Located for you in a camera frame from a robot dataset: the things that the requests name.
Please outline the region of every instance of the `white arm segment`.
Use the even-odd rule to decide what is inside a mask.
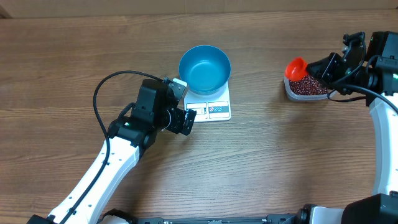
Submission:
[[[111,154],[109,155],[109,165],[105,167],[102,174],[96,181],[93,188],[81,201],[76,209],[76,213],[71,215],[66,223],[88,223],[97,224],[97,221],[105,205],[111,198],[116,187],[123,177],[137,164],[139,160],[138,147],[131,146],[131,142],[119,137],[110,139]],[[55,215],[55,223],[60,223],[87,186],[94,179],[99,171],[106,154],[106,141],[95,159],[94,163],[88,169],[86,174],[80,180],[78,185],[68,195],[68,197],[55,209],[50,215]]]
[[[398,106],[398,93],[385,97]],[[370,104],[370,114],[376,133],[376,179],[372,195],[389,195],[391,190],[398,191],[398,115],[379,98]]]

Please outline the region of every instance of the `wooden table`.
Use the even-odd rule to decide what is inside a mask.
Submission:
[[[375,142],[364,102],[291,102],[284,68],[294,57],[340,52],[344,33],[364,30],[369,40],[396,24],[395,10],[0,20],[0,222],[46,216],[89,168],[104,139],[92,109],[103,77],[178,77],[180,57],[201,44],[231,59],[232,120],[159,134],[106,211],[264,216],[365,198]],[[125,75],[100,89],[106,126],[141,81]]]

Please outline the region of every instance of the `red cup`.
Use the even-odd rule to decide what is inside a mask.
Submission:
[[[300,81],[304,78],[304,76],[308,75],[308,72],[305,70],[308,63],[302,58],[295,58],[285,70],[285,77],[293,82]]]

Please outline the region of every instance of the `container of red beans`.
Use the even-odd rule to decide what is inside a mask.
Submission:
[[[284,81],[287,97],[293,101],[327,99],[329,89],[321,86],[316,79],[310,76],[305,71],[306,66],[307,63],[302,58],[296,58],[286,68]]]

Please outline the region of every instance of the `digital scale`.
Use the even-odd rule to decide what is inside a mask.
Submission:
[[[184,98],[184,108],[197,112],[194,122],[229,121],[231,101],[228,82],[220,90],[210,95],[199,95],[188,90]]]

